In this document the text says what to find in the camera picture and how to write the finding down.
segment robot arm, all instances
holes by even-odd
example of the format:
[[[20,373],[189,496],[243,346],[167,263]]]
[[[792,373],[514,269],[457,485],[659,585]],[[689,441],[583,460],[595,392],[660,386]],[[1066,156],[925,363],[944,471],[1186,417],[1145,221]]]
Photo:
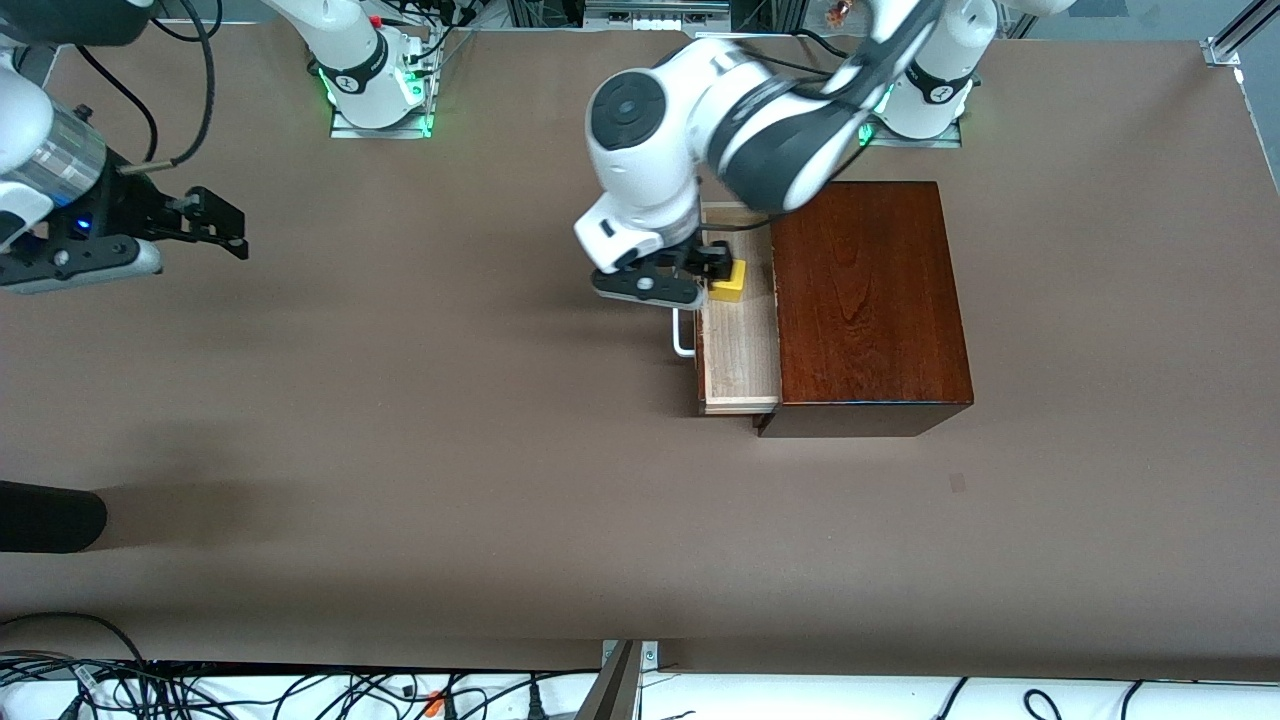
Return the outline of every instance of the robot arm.
[[[1005,0],[1005,5],[1043,17],[1061,13],[1075,0]],[[948,0],[937,31],[908,67],[881,110],[895,133],[915,140],[937,137],[965,110],[974,70],[996,37],[995,0]]]
[[[716,38],[605,81],[586,114],[604,193],[573,225],[598,268],[596,291],[698,307],[699,284],[680,277],[698,245],[698,164],[753,210],[800,208],[924,45],[943,3],[868,0],[869,37],[820,88],[777,76]],[[655,255],[667,256],[646,261]]]
[[[334,106],[351,124],[384,128],[424,102],[415,74],[425,69],[420,38],[374,27],[356,0],[262,1],[306,41]]]
[[[0,0],[0,45],[127,45],[150,17],[151,0]],[[122,173],[128,163],[87,113],[22,77],[12,46],[0,47],[0,287],[32,293],[159,273],[157,240],[248,256],[239,210],[202,187],[170,197]]]

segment yellow cube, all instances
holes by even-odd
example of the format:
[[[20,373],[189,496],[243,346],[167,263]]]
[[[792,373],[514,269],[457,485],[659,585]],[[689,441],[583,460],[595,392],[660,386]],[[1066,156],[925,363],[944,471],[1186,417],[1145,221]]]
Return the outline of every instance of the yellow cube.
[[[713,282],[710,291],[707,292],[707,299],[721,302],[737,302],[742,300],[742,288],[745,286],[746,260],[733,260],[733,272],[728,279]]]

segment drawer handle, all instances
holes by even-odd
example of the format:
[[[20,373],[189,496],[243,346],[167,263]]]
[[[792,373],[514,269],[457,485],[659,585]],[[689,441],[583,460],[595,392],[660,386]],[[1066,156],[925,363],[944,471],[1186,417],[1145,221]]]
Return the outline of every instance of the drawer handle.
[[[681,357],[692,357],[696,350],[680,345],[680,309],[671,309],[671,348]]]

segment open drawer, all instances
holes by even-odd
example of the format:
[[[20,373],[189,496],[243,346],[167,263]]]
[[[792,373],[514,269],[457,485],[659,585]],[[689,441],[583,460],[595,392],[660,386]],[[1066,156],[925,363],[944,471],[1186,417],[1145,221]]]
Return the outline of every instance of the open drawer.
[[[703,202],[703,222],[746,225],[764,219],[736,202]],[[769,227],[746,232],[710,232],[746,260],[746,284],[739,302],[707,302],[698,311],[698,400],[705,415],[764,415],[781,398],[778,306],[773,292],[773,246]]]

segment brown table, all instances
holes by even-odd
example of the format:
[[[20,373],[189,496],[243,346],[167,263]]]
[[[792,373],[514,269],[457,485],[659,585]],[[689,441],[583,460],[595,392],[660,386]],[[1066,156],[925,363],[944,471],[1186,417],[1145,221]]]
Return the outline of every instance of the brown table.
[[[570,231],[589,95],[684,40],[484,33],[406,143],[326,140],[291,29],[224,28],[209,143],[157,179],[241,205],[252,260],[178,243],[160,278],[0,297],[5,478],[116,518],[110,550],[0,559],[0,610],[101,612],[154,657],[547,666],[628,635],[698,669],[1274,676],[1280,200],[1231,72],[997,44],[964,150],[854,173],[940,183],[977,404],[764,441],[695,416],[668,314],[596,299]],[[184,146],[197,49],[100,56]],[[138,155],[78,58],[51,87]],[[119,652],[42,634],[5,644]]]

